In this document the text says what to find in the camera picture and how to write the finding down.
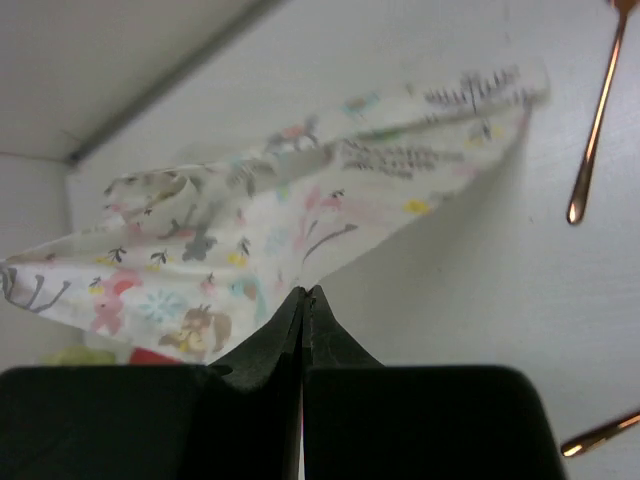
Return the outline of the copper spoon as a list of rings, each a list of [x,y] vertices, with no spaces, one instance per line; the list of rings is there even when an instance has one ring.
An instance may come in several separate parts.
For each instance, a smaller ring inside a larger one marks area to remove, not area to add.
[[[579,225],[583,221],[586,213],[595,159],[597,156],[597,148],[599,145],[609,94],[611,92],[613,79],[619,62],[627,23],[639,2],[637,0],[617,0],[607,1],[607,4],[616,10],[618,14],[618,22],[600,90],[600,96],[594,112],[591,130],[566,211],[566,221],[572,226]]]

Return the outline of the floral patterned cloth placemat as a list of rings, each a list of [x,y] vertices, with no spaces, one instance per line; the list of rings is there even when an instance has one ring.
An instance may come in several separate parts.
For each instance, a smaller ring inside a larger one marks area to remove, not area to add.
[[[115,179],[106,218],[1,264],[21,309],[189,363],[254,334],[289,292],[465,190],[516,146],[540,63],[408,84],[308,116],[245,153]]]

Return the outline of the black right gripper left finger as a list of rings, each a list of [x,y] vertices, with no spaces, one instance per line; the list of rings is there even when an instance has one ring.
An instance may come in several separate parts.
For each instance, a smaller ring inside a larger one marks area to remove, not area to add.
[[[5,479],[282,479],[295,467],[305,292],[209,365],[25,367],[1,377]]]

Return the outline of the pale green mug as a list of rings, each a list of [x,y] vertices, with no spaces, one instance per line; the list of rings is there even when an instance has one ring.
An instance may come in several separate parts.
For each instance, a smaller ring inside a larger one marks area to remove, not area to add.
[[[41,359],[48,366],[114,365],[116,355],[108,350],[93,349],[85,345],[72,345]]]

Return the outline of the red and teal plate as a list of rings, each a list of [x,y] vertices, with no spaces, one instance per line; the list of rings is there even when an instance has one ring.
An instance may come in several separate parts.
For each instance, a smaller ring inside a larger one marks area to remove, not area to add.
[[[135,348],[131,352],[128,364],[168,366],[182,364],[182,361],[143,348]]]

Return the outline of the copper fork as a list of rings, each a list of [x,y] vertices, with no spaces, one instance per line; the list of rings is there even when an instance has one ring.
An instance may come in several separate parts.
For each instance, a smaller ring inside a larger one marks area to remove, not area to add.
[[[570,438],[560,446],[564,458],[584,455],[639,424],[639,411],[618,416]]]

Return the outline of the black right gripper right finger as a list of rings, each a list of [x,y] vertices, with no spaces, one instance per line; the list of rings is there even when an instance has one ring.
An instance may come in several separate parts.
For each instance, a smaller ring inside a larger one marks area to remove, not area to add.
[[[304,473],[309,479],[562,479],[540,397],[495,365],[381,364],[320,287],[303,307]]]

